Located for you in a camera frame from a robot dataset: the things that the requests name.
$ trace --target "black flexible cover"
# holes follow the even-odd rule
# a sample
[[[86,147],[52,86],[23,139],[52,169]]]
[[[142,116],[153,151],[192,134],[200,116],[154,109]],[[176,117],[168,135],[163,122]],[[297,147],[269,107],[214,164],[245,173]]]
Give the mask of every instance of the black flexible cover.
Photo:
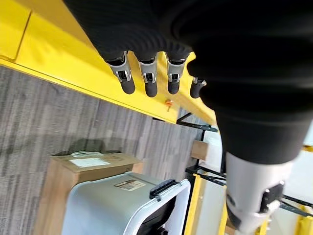
[[[185,58],[191,48],[166,38],[149,0],[64,0],[94,47],[105,59],[121,51],[134,51],[140,60],[150,60],[158,51]]]
[[[157,83],[150,82],[145,83],[146,94],[148,97],[155,97],[157,95]]]
[[[179,91],[179,82],[168,82],[167,90],[171,94],[176,94]]]
[[[203,87],[204,85],[200,84],[196,84],[194,82],[191,83],[191,87],[190,87],[190,96],[194,99],[199,98],[200,97],[200,89]]]
[[[121,82],[121,86],[126,94],[132,94],[135,91],[135,84],[133,78],[131,78],[130,81]]]
[[[260,164],[294,159],[313,118],[313,1],[153,3],[162,32],[196,54],[188,72],[206,80],[200,97],[223,149]]]

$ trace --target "cardboard box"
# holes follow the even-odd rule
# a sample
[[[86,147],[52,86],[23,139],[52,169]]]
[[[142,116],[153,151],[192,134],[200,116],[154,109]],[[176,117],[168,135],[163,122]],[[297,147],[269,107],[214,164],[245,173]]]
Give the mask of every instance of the cardboard box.
[[[61,234],[67,197],[76,184],[131,171],[134,164],[141,173],[140,160],[123,153],[51,157],[33,234]]]
[[[209,149],[209,144],[203,141],[194,140],[191,148],[190,156],[192,158],[204,160],[206,159],[207,152]]]
[[[226,235],[235,235],[235,232],[236,232],[236,230],[235,230],[234,226],[231,224],[229,219],[227,219],[226,227],[225,227],[225,234]]]

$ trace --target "white panel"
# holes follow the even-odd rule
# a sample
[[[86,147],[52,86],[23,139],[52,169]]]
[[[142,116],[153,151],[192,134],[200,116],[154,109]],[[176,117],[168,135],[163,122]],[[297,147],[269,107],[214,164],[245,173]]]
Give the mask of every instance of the white panel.
[[[220,172],[223,153],[221,135],[217,132],[206,131],[203,141],[209,144],[205,167]]]
[[[203,201],[195,235],[216,235],[218,234],[225,190],[223,187],[211,183],[205,183]]]
[[[304,144],[313,146],[313,121],[311,122],[307,136],[304,139]]]

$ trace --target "bin label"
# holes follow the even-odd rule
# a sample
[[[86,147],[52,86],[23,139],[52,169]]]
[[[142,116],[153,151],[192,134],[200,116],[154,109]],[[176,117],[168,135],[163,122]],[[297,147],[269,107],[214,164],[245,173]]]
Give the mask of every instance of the bin label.
[[[114,186],[123,190],[134,191],[138,188],[145,186],[145,184],[138,180],[127,180]]]

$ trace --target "yellow post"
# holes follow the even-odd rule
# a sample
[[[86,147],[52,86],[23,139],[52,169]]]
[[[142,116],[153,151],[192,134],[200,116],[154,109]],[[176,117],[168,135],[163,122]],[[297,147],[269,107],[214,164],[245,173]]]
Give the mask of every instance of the yellow post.
[[[224,235],[225,234],[226,222],[227,222],[227,208],[226,208],[226,202],[225,202],[223,205],[223,211],[222,211],[218,235]]]
[[[307,206],[301,206],[301,210],[311,213],[311,210]],[[299,216],[297,227],[295,229],[295,235],[313,235],[313,217],[311,216]]]
[[[268,228],[268,221],[266,220],[256,231],[255,235],[266,235]]]
[[[189,211],[186,221],[186,227],[184,235],[192,235],[192,229],[194,226],[194,217],[197,210],[197,204],[199,203],[199,195],[200,195],[200,189],[201,189],[201,177],[197,174],[193,174],[195,176],[195,184],[194,188],[192,190],[192,196],[191,201],[189,205]]]

